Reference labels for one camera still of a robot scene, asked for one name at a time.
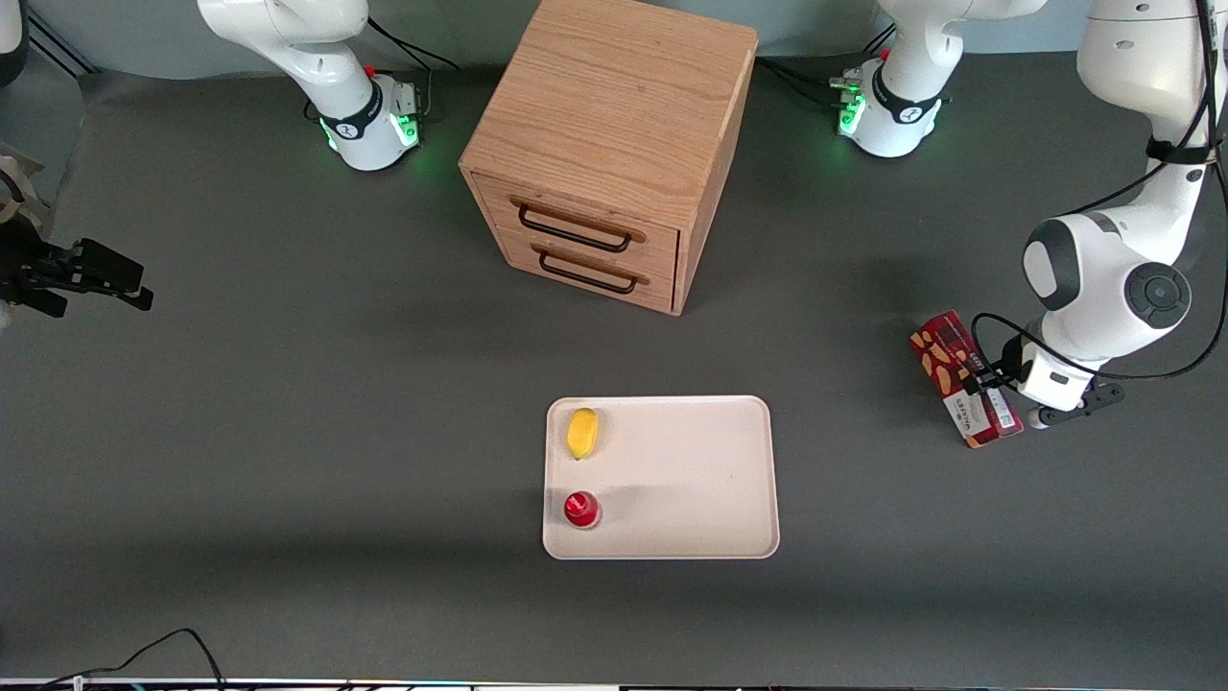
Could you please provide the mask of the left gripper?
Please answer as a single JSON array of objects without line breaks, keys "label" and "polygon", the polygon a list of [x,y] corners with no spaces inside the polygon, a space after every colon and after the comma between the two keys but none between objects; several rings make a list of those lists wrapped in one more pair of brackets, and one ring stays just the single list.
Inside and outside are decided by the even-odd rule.
[{"label": "left gripper", "polygon": [[[1000,388],[1018,388],[1032,401],[1063,412],[1079,406],[1092,377],[1097,376],[1097,360],[1078,360],[1050,353],[1041,342],[1019,338],[1020,353],[1002,355],[992,365]],[[962,388],[969,396],[991,389],[991,369],[962,371]]]}]

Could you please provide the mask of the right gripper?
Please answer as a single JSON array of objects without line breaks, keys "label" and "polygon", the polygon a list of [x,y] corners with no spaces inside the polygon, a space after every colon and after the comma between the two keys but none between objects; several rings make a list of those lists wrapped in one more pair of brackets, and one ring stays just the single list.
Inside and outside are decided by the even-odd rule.
[{"label": "right gripper", "polygon": [[119,290],[119,299],[138,311],[154,307],[154,290],[142,287],[144,268],[126,255],[92,239],[76,241],[70,248],[44,241],[2,241],[2,293],[26,293],[36,290],[66,290],[86,293],[81,272]]}]

